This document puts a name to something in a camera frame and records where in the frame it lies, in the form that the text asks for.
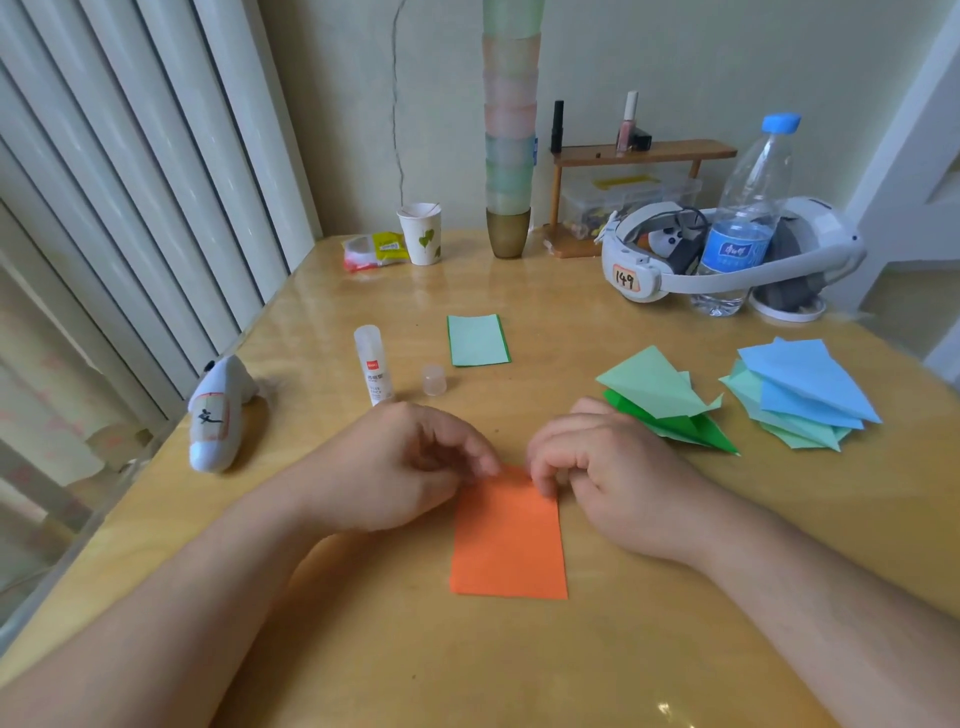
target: white wall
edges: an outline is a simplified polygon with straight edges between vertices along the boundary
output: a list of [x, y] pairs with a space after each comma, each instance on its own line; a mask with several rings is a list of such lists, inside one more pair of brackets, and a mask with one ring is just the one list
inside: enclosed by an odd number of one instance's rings
[[[391, 34], [400, 0], [260, 0], [327, 234], [396, 228]], [[537, 222], [554, 99], [565, 144], [612, 142], [626, 92], [654, 138], [743, 149], [764, 113], [804, 115], [794, 192], [844, 205], [950, 0], [547, 0]], [[481, 0], [406, 0], [397, 22], [396, 141], [407, 202], [483, 228]], [[731, 168], [705, 163], [711, 202]]]

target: snack package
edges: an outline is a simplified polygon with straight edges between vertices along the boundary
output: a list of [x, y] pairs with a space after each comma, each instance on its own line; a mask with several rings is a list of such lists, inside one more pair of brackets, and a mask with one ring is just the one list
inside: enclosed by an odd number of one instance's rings
[[344, 270], [350, 273], [408, 262], [410, 255], [399, 232], [375, 232], [344, 241]]

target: label sticker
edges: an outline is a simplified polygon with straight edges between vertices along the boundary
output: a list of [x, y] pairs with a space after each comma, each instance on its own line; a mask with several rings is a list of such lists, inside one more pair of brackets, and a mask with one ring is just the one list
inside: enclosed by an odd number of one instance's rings
[[733, 273], [762, 263], [773, 231], [756, 226], [754, 230], [742, 233], [749, 232], [754, 236], [748, 238], [730, 235], [714, 227], [704, 249], [704, 265], [718, 273]]
[[190, 406], [190, 440], [212, 443], [226, 440], [230, 430], [230, 403], [223, 392], [197, 397]]
[[613, 280], [621, 288], [626, 288], [628, 291], [634, 291], [639, 293], [640, 284], [636, 280], [636, 273], [629, 268], [624, 268], [620, 265], [613, 265]]

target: wall crack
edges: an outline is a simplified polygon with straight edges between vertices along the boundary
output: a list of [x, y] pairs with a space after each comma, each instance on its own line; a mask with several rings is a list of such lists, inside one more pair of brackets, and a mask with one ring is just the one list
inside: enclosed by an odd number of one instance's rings
[[407, 0], [400, 0], [396, 6], [396, 13], [394, 13], [394, 28], [393, 34], [391, 35], [392, 47], [394, 52], [394, 105], [391, 110], [390, 124], [394, 136], [394, 157], [396, 158], [396, 171], [400, 176], [400, 206], [403, 207], [403, 163], [400, 161], [400, 149], [396, 146], [396, 104], [399, 100], [399, 87], [396, 83], [396, 24], [400, 19], [400, 13], [403, 12], [403, 8], [406, 6]]

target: plastic cup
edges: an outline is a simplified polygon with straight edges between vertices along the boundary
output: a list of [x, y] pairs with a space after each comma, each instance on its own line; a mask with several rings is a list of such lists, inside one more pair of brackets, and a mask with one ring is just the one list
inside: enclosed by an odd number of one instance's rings
[[525, 107], [537, 102], [539, 73], [501, 76], [493, 71], [483, 75], [484, 101], [492, 107]]
[[440, 364], [427, 364], [421, 370], [423, 392], [430, 397], [438, 397], [446, 391], [446, 374]]
[[526, 107], [484, 106], [487, 133], [506, 139], [525, 139], [533, 136], [537, 127], [537, 105]]
[[487, 187], [487, 210], [495, 215], [522, 215], [530, 209], [533, 187], [516, 192], [501, 192]]
[[527, 76], [537, 73], [540, 61], [540, 36], [521, 39], [483, 36], [483, 67], [501, 76]]
[[544, 0], [483, 0], [483, 32], [529, 37], [540, 32]]
[[396, 211], [403, 229], [410, 262], [433, 265], [440, 261], [440, 206], [435, 203], [412, 203]]
[[519, 215], [498, 215], [487, 210], [487, 235], [494, 255], [504, 258], [523, 255], [530, 233], [530, 212], [527, 209]]
[[530, 189], [534, 165], [504, 166], [487, 162], [487, 187], [497, 192], [523, 192]]
[[487, 134], [487, 161], [508, 167], [533, 164], [536, 139], [503, 139]]

